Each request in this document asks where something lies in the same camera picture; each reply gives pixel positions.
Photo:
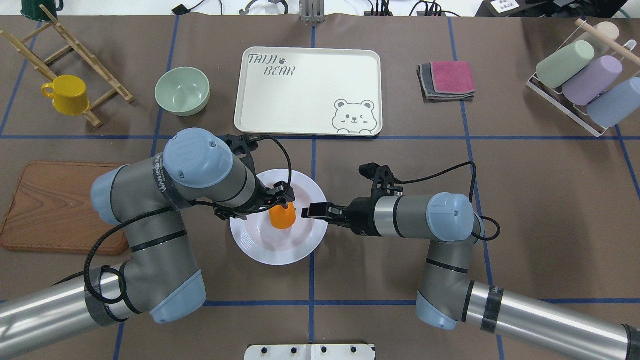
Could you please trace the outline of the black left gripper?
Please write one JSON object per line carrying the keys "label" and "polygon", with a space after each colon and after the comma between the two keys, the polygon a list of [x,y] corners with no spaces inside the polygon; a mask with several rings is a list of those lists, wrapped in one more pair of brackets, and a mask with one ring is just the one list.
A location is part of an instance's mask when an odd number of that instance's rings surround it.
{"label": "black left gripper", "polygon": [[250,198],[239,206],[215,205],[214,214],[222,221],[229,219],[245,220],[247,215],[257,212],[262,207],[267,207],[272,201],[275,201],[274,208],[282,207],[288,209],[290,203],[295,202],[295,200],[294,189],[291,184],[286,181],[279,181],[273,185],[272,189],[256,187]]}

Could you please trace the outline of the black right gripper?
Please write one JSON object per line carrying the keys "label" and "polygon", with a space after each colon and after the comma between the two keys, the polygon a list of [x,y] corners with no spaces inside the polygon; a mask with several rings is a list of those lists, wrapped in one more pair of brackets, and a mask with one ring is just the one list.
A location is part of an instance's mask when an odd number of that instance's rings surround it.
{"label": "black right gripper", "polygon": [[337,213],[331,202],[311,203],[308,210],[302,210],[301,218],[325,221],[339,227],[350,229],[355,235],[377,237],[375,225],[375,205],[377,201],[370,197],[355,198],[347,207],[339,206]]}

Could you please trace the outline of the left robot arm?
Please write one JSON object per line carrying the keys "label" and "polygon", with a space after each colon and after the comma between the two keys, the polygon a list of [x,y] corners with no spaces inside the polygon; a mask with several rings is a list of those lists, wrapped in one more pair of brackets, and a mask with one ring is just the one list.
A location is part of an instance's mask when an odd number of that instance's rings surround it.
{"label": "left robot arm", "polygon": [[1,358],[142,313],[166,324],[198,310],[206,290],[181,212],[211,207],[226,221],[292,202],[291,172],[273,188],[256,176],[251,153],[265,140],[274,137],[185,129],[153,157],[100,176],[91,203],[112,228],[92,246],[82,271],[1,305]]}

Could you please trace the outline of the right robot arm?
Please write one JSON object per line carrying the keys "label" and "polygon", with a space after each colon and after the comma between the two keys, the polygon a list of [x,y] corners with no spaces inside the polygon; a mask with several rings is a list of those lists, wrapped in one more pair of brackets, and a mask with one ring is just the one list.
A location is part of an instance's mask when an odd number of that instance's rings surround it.
{"label": "right robot arm", "polygon": [[[620,357],[639,348],[629,341],[627,327],[639,326],[639,197],[595,191],[508,191],[481,189],[474,210],[495,219],[500,235],[477,241],[471,247],[464,289],[469,283],[503,290],[548,303],[564,312],[576,312],[615,326],[621,335]],[[418,292],[426,276],[431,240],[425,235],[407,237],[400,225],[406,206],[399,200],[382,201],[382,228],[386,237],[356,235],[350,228],[327,226],[326,237],[310,264],[309,301],[313,307],[313,337],[319,339],[321,309],[347,306],[407,306],[408,318],[426,334],[488,341],[478,350],[496,351],[508,359],[517,349],[537,357],[551,355],[546,348],[504,337],[462,321],[462,307],[450,313],[457,318],[452,330],[436,329],[415,313]]]}

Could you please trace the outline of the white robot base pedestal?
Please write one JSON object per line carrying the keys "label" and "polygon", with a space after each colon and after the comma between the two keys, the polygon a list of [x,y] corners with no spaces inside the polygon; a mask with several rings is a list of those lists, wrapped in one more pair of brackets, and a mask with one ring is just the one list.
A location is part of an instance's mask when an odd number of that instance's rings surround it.
{"label": "white robot base pedestal", "polygon": [[249,346],[245,360],[376,360],[374,345],[338,344],[261,344]]}

